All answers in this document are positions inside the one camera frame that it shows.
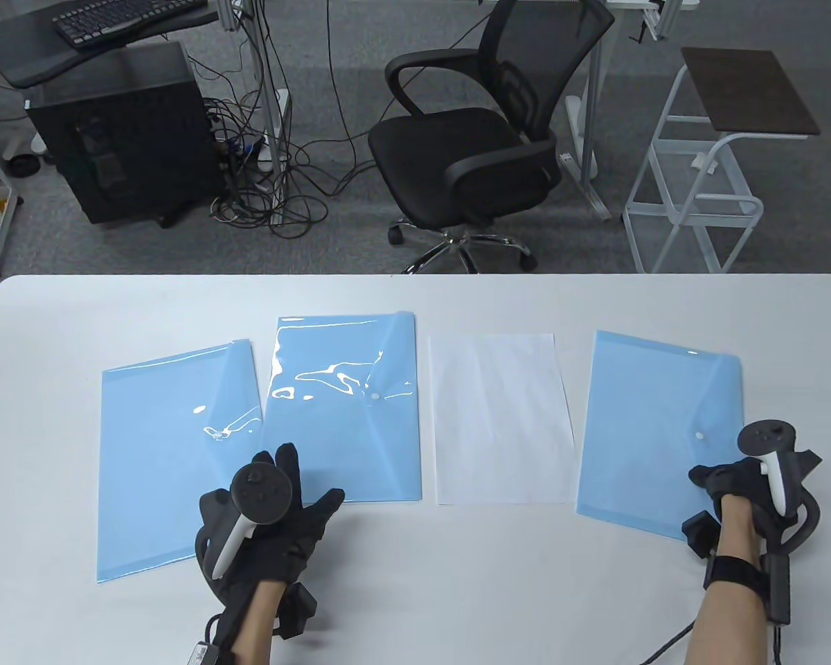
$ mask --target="chrome chair base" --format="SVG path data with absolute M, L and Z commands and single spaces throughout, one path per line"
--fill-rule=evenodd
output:
M 433 263 L 435 260 L 449 252 L 458 254 L 459 260 L 462 262 L 465 272 L 469 275 L 479 275 L 480 270 L 478 269 L 478 266 L 476 266 L 472 252 L 470 252 L 472 247 L 475 245 L 492 245 L 496 247 L 501 245 L 502 247 L 511 247 L 512 249 L 516 249 L 520 252 L 520 268 L 524 272 L 532 272 L 539 265 L 539 263 L 535 260 L 533 253 L 530 252 L 529 247 L 516 240 L 516 238 L 509 238 L 508 236 L 500 236 L 491 233 L 472 233 L 467 229 L 463 231 L 431 231 L 419 228 L 406 218 L 400 218 L 397 222 L 391 224 L 391 227 L 388 229 L 388 242 L 395 246 L 402 245 L 402 227 L 404 226 L 412 229 L 418 229 L 422 233 L 431 234 L 432 236 L 437 237 L 440 240 L 440 243 L 407 265 L 406 268 L 402 270 L 403 275 L 415 275 L 418 272 L 422 272 L 429 265 L 429 263 Z

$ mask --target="gray carpet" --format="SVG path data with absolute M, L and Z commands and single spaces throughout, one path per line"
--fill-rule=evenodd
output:
M 665 97 L 681 60 L 681 44 L 772 48 L 810 107 L 823 135 L 801 143 L 757 142 L 736 149 L 745 177 L 764 200 L 766 213 L 742 250 L 734 272 L 831 272 L 831 0 L 808 12 L 802 0 L 706 0 L 679 20 L 676 40 L 627 39 L 636 17 L 623 26 L 597 115 L 596 189 L 615 215 L 602 224 L 567 178 L 538 209 L 500 220 L 498 231 L 517 235 L 535 251 L 541 272 L 633 272 L 618 214 L 628 196 Z M 297 143 L 343 136 L 326 69 L 321 0 L 269 3 L 274 40 L 295 100 Z M 346 118 L 352 131 L 367 129 L 389 100 L 382 69 L 390 57 L 450 45 L 488 10 L 454 0 L 339 2 L 332 4 L 333 56 Z M 475 44 L 479 30 L 473 35 Z M 236 69 L 235 35 L 205 26 L 181 38 L 190 53 L 216 69 Z M 233 76 L 251 87 L 248 68 Z M 570 92 L 583 85 L 579 75 Z M 202 80 L 204 94 L 228 94 L 222 82 Z M 426 73 L 412 85 L 426 110 L 491 105 L 472 85 L 444 73 Z M 687 94 L 684 107 L 695 106 Z M 0 117 L 19 113 L 19 96 L 0 91 Z M 400 113 L 395 107 L 393 113 Z M 564 115 L 555 117 L 567 149 Z M 0 142 L 8 125 L 0 125 Z M 368 159 L 364 141 L 359 154 Z M 349 167 L 345 143 L 311 151 L 314 163 L 342 174 Z M 4 275 L 49 273 L 388 273 L 398 272 L 429 246 L 407 235 L 403 247 L 385 240 L 387 222 L 399 216 L 375 171 L 330 202 L 330 216 L 300 240 L 282 240 L 267 229 L 236 230 L 190 213 L 172 230 L 153 222 L 91 225 L 64 180 L 45 168 L 19 182 L 19 209 L 1 264 Z M 480 251 L 484 272 L 516 272 L 517 253 Z M 459 272 L 453 258 L 439 272 Z

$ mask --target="black keyboard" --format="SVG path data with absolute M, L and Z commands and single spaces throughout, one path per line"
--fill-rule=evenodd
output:
M 97 0 L 81 2 L 52 19 L 58 34 L 74 48 L 111 42 L 197 7 L 207 0 Z

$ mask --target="transparent document folder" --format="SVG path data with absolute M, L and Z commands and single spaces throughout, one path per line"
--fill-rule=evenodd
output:
M 246 339 L 102 374 L 99 582 L 194 554 L 200 496 L 260 449 Z
M 734 355 L 597 333 L 576 512 L 685 540 L 713 509 L 688 471 L 741 459 L 743 425 Z
M 277 322 L 264 447 L 291 441 L 302 495 L 422 497 L 416 317 L 285 317 Z

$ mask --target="black pc case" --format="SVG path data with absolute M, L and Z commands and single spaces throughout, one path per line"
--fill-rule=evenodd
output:
M 90 222 L 169 225 L 225 187 L 178 42 L 110 51 L 30 91 L 26 110 Z

